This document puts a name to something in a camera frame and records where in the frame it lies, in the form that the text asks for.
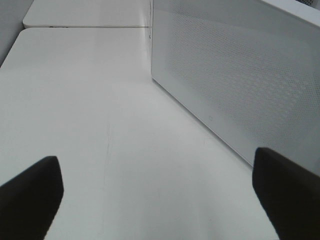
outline white desk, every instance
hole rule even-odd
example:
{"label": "white desk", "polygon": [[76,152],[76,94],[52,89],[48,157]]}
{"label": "white desk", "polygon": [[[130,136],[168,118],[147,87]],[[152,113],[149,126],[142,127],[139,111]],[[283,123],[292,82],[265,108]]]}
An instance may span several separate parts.
{"label": "white desk", "polygon": [[34,0],[26,28],[147,27],[150,0]]}
{"label": "white desk", "polygon": [[150,76],[144,28],[31,28],[0,70],[0,184],[59,158],[47,240],[274,240],[252,169]]}

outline white partition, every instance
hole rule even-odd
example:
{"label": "white partition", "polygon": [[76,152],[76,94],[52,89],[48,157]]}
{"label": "white partition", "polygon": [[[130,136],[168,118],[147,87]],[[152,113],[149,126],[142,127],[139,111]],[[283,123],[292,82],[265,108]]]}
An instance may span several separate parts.
{"label": "white partition", "polygon": [[152,77],[249,163],[320,173],[320,11],[294,0],[155,0]]}

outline table surface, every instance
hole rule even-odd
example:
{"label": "table surface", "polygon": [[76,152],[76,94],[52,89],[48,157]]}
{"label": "table surface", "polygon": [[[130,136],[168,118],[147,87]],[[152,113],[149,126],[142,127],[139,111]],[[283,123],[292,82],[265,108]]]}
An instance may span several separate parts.
{"label": "table surface", "polygon": [[23,24],[31,27],[147,27],[150,0],[34,0]]}
{"label": "table surface", "polygon": [[146,28],[30,28],[0,69],[0,185],[57,156],[47,240],[278,239],[252,168],[156,84]]}

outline white table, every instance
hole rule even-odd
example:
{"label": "white table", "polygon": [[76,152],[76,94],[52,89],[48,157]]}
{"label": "white table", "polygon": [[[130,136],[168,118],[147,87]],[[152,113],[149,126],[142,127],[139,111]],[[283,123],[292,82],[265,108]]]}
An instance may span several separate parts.
{"label": "white table", "polygon": [[150,0],[34,0],[26,28],[112,28],[150,25]]}
{"label": "white table", "polygon": [[31,28],[0,70],[0,185],[59,158],[47,240],[275,240],[252,169],[151,79],[144,28]]}

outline wall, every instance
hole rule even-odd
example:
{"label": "wall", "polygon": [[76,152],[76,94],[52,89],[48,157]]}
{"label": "wall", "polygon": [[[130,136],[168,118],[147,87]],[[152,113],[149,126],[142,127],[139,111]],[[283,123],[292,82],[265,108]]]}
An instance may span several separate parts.
{"label": "wall", "polygon": [[24,29],[22,20],[34,0],[0,0],[0,66]]}

